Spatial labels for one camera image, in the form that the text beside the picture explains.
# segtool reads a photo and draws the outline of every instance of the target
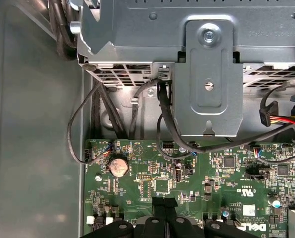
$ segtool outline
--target green circuit board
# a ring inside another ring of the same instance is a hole
[[[223,220],[257,237],[288,237],[287,210],[295,204],[295,160],[265,165],[247,146],[174,161],[158,152],[155,141],[130,140],[88,140],[86,152],[98,155],[111,143],[113,152],[85,168],[85,234],[104,226],[107,217],[135,225],[137,218],[152,215],[153,197],[174,197],[177,214],[194,218],[200,227],[206,221]],[[289,144],[255,146],[261,149],[261,158],[269,160],[288,158],[295,150]],[[163,147],[168,154],[181,153],[174,143]],[[121,177],[109,170],[116,158],[128,165]],[[280,208],[272,207],[270,198],[280,201]],[[228,211],[227,217],[222,209]]]

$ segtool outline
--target power cable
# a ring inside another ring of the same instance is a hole
[[[74,115],[72,116],[72,118],[69,120],[68,126],[67,126],[67,143],[68,143],[69,152],[72,155],[73,159],[77,163],[82,164],[82,165],[90,165],[90,164],[94,163],[95,161],[99,160],[101,157],[99,155],[94,160],[91,160],[91,161],[82,161],[81,159],[78,158],[78,156],[76,155],[76,153],[74,151],[73,145],[72,145],[72,125],[73,125],[74,119],[78,115],[79,111],[84,107],[84,105],[88,102],[88,100],[92,97],[92,95],[95,93],[95,91],[100,86],[101,86],[101,83],[98,83],[88,93],[88,95],[86,96],[86,98],[84,99],[84,101],[82,102],[82,104],[79,106],[79,108],[76,110],[76,112],[74,113]]]
[[[261,159],[260,157],[256,158],[258,161],[260,162],[263,162],[263,163],[266,163],[266,164],[282,164],[282,163],[285,163],[285,162],[289,162],[291,160],[294,160],[295,159],[295,155],[292,156],[292,157],[289,157],[287,159],[284,159],[284,160],[264,160],[264,159]]]
[[[158,120],[157,120],[157,127],[156,127],[156,146],[158,151],[162,154],[162,156],[164,156],[167,159],[172,159],[172,160],[177,160],[177,159],[185,159],[189,156],[191,156],[190,153],[185,153],[183,155],[178,155],[178,156],[172,156],[172,155],[168,155],[166,154],[162,148],[161,148],[161,122],[162,122],[162,114],[159,116]]]
[[[295,125],[293,125],[293,124],[286,124],[286,125],[276,128],[274,130],[271,130],[271,131],[265,132],[263,134],[253,136],[253,137],[249,137],[249,138],[246,138],[243,140],[234,141],[234,142],[226,143],[226,144],[212,145],[212,146],[205,146],[205,147],[197,148],[197,147],[192,147],[192,146],[188,145],[182,139],[182,137],[179,135],[176,125],[175,125],[175,122],[174,122],[174,119],[173,119],[172,111],[170,108],[170,103],[169,103],[169,100],[167,97],[167,90],[166,90],[165,84],[160,85],[159,100],[160,100],[160,105],[161,105],[161,109],[162,109],[162,116],[164,117],[165,124],[166,124],[168,130],[170,131],[175,143],[178,144],[180,147],[185,148],[186,150],[195,151],[197,153],[216,152],[216,151],[231,149],[231,148],[239,147],[239,146],[243,146],[243,145],[248,145],[248,144],[252,143],[253,141],[266,140],[276,134],[279,134],[283,131],[286,131],[288,129],[295,127]]]
[[[120,115],[103,84],[99,86],[99,93],[118,139],[128,139]]]
[[[162,81],[161,79],[156,78],[146,84],[143,84],[140,88],[138,88],[138,90],[135,92],[133,97],[139,98],[140,94],[144,90],[157,85],[161,81]],[[136,122],[137,122],[137,118],[138,118],[138,107],[139,107],[138,104],[132,104],[132,119],[131,119],[130,128],[129,128],[129,139],[130,140],[134,140],[134,137],[135,137]]]

